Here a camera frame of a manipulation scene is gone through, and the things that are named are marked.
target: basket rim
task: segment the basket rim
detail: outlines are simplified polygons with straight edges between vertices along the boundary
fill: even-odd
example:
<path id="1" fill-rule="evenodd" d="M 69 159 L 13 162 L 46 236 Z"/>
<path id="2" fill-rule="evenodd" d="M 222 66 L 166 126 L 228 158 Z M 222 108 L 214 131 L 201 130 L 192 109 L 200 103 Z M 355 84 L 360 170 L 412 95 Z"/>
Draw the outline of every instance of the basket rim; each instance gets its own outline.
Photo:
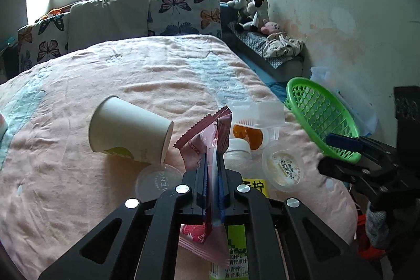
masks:
<path id="1" fill-rule="evenodd" d="M 354 122 L 353 118 L 351 117 L 351 114 L 348 111 L 348 109 L 328 89 L 326 89 L 325 87 L 321 86 L 320 84 L 318 84 L 318 83 L 316 83 L 316 82 L 314 82 L 310 79 L 306 79 L 305 77 L 294 77 L 293 79 L 291 79 L 287 83 L 286 94 L 287 94 L 287 99 L 288 99 L 290 107 L 291 107 L 291 111 L 295 115 L 297 121 L 301 124 L 303 129 L 306 131 L 308 136 L 311 138 L 311 140 L 313 142 L 315 142 L 315 144 L 320 148 L 320 150 L 325 155 L 331 156 L 333 158 L 338 158 L 338 159 L 344 160 L 346 162 L 357 163 L 361 158 L 360 153 L 353 152 L 353 154 L 350 156 L 350 158 L 344 158 L 344 157 L 340 156 L 330 146 L 328 146 L 319 137 L 319 135 L 314 131 L 314 129 L 309 125 L 309 123 L 305 119 L 304 115 L 302 114 L 302 112 L 298 108 L 295 98 L 293 97 L 293 87 L 296 87 L 296 86 L 306 86 L 306 87 L 309 86 L 309 87 L 312 87 L 315 91 L 319 91 L 320 93 L 324 93 L 324 96 L 325 96 L 325 94 L 327 94 L 326 98 L 328 98 L 329 101 L 334 106 L 336 106 L 336 108 L 339 111 L 344 111 L 345 112 L 346 120 L 350 121 L 349 123 L 347 123 L 347 125 L 350 126 L 350 129 L 352 130 L 352 132 L 356 136 L 360 136 L 358 127 L 356 126 L 356 123 Z"/>

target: green leaf logo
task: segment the green leaf logo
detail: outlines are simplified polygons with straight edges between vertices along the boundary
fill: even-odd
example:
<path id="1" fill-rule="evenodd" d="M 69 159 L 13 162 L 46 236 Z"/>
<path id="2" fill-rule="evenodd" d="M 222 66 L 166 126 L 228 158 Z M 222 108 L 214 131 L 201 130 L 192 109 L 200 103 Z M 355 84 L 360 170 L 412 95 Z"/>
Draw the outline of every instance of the green leaf logo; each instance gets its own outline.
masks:
<path id="1" fill-rule="evenodd" d="M 113 156 L 120 156 L 120 157 L 134 159 L 133 153 L 131 153 L 125 147 L 113 147 L 112 149 L 105 150 L 105 152 L 107 152 L 108 154 L 112 154 Z"/>

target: barcode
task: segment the barcode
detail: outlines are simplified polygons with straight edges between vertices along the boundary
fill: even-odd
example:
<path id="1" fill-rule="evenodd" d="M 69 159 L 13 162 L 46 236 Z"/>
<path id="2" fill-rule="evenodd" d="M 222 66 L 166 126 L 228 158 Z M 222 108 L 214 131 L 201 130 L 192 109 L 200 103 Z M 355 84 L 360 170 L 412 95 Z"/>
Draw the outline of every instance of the barcode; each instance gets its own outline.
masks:
<path id="1" fill-rule="evenodd" d="M 214 277 L 218 277 L 219 276 L 219 267 L 217 266 L 217 264 L 215 264 L 213 262 L 210 263 L 210 273 Z"/>

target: orange jelly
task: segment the orange jelly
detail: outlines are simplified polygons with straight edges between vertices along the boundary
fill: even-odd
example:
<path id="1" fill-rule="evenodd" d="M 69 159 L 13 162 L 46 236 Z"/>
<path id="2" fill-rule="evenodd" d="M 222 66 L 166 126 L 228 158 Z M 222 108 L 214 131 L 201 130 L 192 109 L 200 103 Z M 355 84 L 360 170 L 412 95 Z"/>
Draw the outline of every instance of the orange jelly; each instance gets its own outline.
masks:
<path id="1" fill-rule="evenodd" d="M 257 128 L 234 125 L 234 137 L 246 140 L 251 150 L 258 150 L 263 143 L 263 132 Z"/>

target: butterfly print cushion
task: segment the butterfly print cushion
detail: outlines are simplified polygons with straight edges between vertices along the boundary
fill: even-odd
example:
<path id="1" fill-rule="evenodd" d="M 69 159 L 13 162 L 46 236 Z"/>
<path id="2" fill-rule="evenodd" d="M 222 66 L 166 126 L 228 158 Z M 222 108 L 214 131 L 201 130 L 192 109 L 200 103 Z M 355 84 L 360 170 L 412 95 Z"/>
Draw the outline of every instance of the butterfly print cushion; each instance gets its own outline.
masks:
<path id="1" fill-rule="evenodd" d="M 150 0 L 149 36 L 189 34 L 221 38 L 220 0 Z"/>
<path id="2" fill-rule="evenodd" d="M 67 54 L 69 17 L 65 12 L 18 31 L 19 72 Z"/>

